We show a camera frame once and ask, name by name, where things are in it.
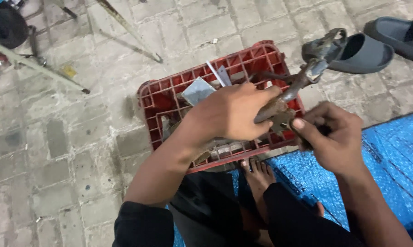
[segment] hand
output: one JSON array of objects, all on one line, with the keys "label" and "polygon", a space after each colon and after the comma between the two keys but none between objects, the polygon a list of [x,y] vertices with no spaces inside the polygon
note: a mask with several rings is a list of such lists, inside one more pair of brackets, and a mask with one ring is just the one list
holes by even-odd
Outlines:
[{"label": "hand", "polygon": [[200,138],[253,140],[269,131],[272,121],[254,123],[258,111],[281,90],[272,86],[258,90],[253,83],[222,87],[193,107],[182,123],[201,131]]},{"label": "hand", "polygon": [[[362,124],[355,114],[349,113],[330,102],[323,102],[304,115],[293,120],[293,127],[314,149],[319,164],[337,174],[354,175],[365,166],[362,158]],[[324,124],[332,132],[326,137],[315,127]]]}]

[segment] right hand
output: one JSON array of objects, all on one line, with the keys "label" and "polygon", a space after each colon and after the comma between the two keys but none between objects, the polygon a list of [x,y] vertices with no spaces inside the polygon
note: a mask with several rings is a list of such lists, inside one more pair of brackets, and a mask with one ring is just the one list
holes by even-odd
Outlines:
[{"label": "right hand", "polygon": [[[332,132],[323,136],[315,123],[329,126]],[[316,160],[326,170],[336,175],[355,175],[366,167],[361,148],[363,121],[357,115],[322,102],[292,124],[313,146]]]}]

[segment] black pants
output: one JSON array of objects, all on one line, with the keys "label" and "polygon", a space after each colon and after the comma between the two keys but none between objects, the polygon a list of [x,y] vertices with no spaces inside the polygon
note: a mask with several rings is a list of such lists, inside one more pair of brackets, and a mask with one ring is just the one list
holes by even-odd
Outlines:
[{"label": "black pants", "polygon": [[[364,246],[344,228],[314,215],[280,183],[269,186],[264,200],[276,247]],[[187,247],[259,246],[243,231],[231,174],[187,175],[169,208]]]}]

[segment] black sleeve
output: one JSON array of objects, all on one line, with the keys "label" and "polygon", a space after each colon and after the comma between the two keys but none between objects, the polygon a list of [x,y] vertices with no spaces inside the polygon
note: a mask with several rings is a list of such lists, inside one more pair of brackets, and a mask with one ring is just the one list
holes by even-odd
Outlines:
[{"label": "black sleeve", "polygon": [[112,247],[172,247],[173,215],[165,208],[124,202],[115,220]]}]

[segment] fingernail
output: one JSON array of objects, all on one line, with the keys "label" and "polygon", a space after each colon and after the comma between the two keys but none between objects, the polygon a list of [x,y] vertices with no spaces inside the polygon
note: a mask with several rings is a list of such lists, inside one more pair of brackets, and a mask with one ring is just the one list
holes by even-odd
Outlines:
[{"label": "fingernail", "polygon": [[295,127],[295,128],[298,129],[298,130],[302,129],[302,128],[304,127],[304,125],[306,125],[306,124],[305,124],[304,121],[303,121],[302,119],[300,119],[300,118],[295,118],[295,119],[293,120],[293,127]]}]

